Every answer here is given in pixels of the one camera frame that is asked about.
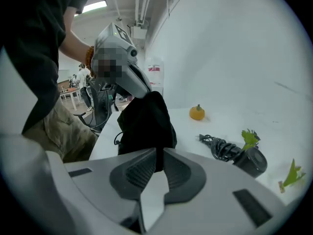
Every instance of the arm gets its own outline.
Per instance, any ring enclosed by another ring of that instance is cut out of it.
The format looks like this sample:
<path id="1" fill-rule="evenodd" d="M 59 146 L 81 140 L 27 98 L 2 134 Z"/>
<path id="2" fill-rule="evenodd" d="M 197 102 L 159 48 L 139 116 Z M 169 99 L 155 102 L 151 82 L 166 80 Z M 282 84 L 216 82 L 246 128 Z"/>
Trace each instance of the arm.
<path id="1" fill-rule="evenodd" d="M 60 46 L 60 51 L 81 63 L 85 63 L 86 53 L 89 49 L 89 45 L 82 42 L 72 31 L 72 22 L 74 15 L 76 13 L 76 8 L 68 7 L 63 15 L 66 37 Z"/>

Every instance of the ceiling light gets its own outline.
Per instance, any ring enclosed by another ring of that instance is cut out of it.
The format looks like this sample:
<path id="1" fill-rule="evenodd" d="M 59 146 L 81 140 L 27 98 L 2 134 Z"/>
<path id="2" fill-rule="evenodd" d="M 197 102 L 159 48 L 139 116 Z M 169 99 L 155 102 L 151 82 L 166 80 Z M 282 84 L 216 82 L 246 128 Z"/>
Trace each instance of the ceiling light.
<path id="1" fill-rule="evenodd" d="M 107 2 L 105 1 L 101 1 L 101 2 L 95 2 L 89 5 L 86 5 L 83 9 L 83 13 L 87 12 L 87 11 L 91 11 L 94 9 L 98 9 L 98 8 L 103 8 L 103 7 L 107 7 Z"/>

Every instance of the pipe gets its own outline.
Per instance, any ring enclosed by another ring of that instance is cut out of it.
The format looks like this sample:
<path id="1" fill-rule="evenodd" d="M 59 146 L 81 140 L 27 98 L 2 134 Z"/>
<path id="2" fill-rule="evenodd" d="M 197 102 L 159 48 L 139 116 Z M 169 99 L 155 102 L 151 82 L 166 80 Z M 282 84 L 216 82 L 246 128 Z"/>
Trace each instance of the pipe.
<path id="1" fill-rule="evenodd" d="M 118 9 L 117 0 L 114 0 L 114 3 L 115 3 L 116 11 L 118 13 L 118 17 L 120 18 L 121 17 L 121 13 L 119 12 L 119 9 Z"/>
<path id="2" fill-rule="evenodd" d="M 139 14 L 139 0 L 135 0 L 135 23 L 138 23 L 138 14 Z"/>
<path id="3" fill-rule="evenodd" d="M 142 21 L 143 23 L 145 23 L 145 19 L 146 19 L 146 14 L 147 14 L 149 2 L 150 2 L 150 0 L 148 0 L 148 1 L 147 1 L 147 4 L 146 4 L 146 9 L 145 9 L 145 13 L 144 13 L 144 15 L 143 15 L 143 21 Z"/>
<path id="4" fill-rule="evenodd" d="M 146 9 L 146 4 L 147 4 L 147 0 L 143 0 L 142 1 L 142 7 L 141 7 L 141 13 L 140 13 L 140 21 L 141 22 L 143 21 L 143 16 L 144 16 L 145 9 Z"/>

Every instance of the black t-shirt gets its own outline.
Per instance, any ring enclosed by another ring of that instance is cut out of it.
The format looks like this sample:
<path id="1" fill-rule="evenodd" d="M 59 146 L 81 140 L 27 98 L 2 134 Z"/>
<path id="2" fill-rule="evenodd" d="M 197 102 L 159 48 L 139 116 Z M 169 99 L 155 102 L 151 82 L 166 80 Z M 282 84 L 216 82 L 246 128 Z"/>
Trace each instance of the black t-shirt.
<path id="1" fill-rule="evenodd" d="M 67 7 L 77 8 L 77 13 L 82 13 L 86 2 L 23 0 L 25 10 L 15 15 L 19 17 L 18 27 L 8 33 L 4 47 L 16 70 L 38 98 L 23 132 L 47 116 L 59 98 L 58 49 L 66 35 L 63 15 Z"/>

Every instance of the small pumpkin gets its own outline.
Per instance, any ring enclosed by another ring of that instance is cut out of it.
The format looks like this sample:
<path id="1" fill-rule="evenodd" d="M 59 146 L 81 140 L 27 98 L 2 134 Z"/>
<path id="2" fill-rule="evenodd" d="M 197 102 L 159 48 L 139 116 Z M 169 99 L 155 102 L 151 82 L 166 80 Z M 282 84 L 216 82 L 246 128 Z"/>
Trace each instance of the small pumpkin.
<path id="1" fill-rule="evenodd" d="M 202 120 L 205 116 L 204 109 L 198 104 L 195 107 L 192 107 L 189 111 L 189 116 L 194 120 Z"/>

